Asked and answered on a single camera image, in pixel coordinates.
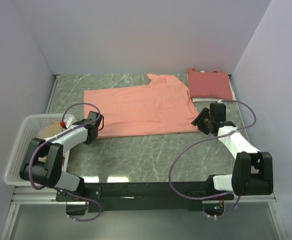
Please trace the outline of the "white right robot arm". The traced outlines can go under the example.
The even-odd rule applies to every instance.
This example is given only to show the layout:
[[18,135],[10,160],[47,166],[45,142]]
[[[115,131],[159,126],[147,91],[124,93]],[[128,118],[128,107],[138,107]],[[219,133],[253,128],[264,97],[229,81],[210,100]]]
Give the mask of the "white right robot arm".
[[208,198],[215,200],[223,191],[237,196],[270,195],[273,193],[272,156],[251,145],[240,129],[226,120],[226,105],[222,101],[203,108],[192,121],[199,131],[212,134],[235,159],[232,174],[212,175],[205,187]]

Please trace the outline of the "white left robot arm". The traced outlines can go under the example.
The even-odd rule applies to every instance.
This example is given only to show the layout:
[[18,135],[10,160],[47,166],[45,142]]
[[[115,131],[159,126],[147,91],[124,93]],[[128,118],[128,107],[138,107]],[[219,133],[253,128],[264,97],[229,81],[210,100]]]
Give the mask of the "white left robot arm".
[[57,135],[32,139],[20,169],[20,178],[40,185],[35,189],[63,189],[74,201],[82,200],[86,194],[84,179],[63,171],[63,158],[76,145],[90,145],[103,123],[102,114],[90,111],[87,118],[69,127],[61,122],[65,130]]

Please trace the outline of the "salmon pink t-shirt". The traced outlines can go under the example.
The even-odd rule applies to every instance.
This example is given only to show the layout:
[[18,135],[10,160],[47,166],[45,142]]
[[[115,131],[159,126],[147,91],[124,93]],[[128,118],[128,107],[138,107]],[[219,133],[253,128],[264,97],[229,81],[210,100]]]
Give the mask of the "salmon pink t-shirt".
[[84,91],[84,115],[98,108],[105,118],[99,139],[197,131],[189,88],[173,75],[148,78],[148,85]]

